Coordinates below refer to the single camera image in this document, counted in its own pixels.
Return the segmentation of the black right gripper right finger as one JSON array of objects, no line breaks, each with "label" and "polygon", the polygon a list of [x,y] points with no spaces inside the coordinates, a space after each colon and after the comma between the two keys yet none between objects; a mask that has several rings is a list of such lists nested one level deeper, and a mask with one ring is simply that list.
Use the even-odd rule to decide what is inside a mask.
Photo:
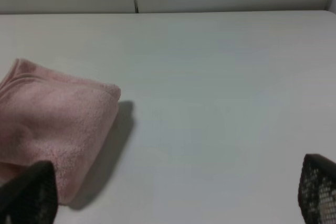
[{"label": "black right gripper right finger", "polygon": [[305,155],[298,205],[305,223],[335,223],[335,162],[320,154]]}]

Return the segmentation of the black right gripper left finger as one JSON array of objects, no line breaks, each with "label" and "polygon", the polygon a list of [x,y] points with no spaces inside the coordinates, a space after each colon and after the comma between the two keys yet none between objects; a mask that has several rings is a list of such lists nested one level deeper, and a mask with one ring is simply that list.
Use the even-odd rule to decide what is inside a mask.
[{"label": "black right gripper left finger", "polygon": [[1,186],[1,223],[54,223],[58,211],[55,169],[39,161]]}]

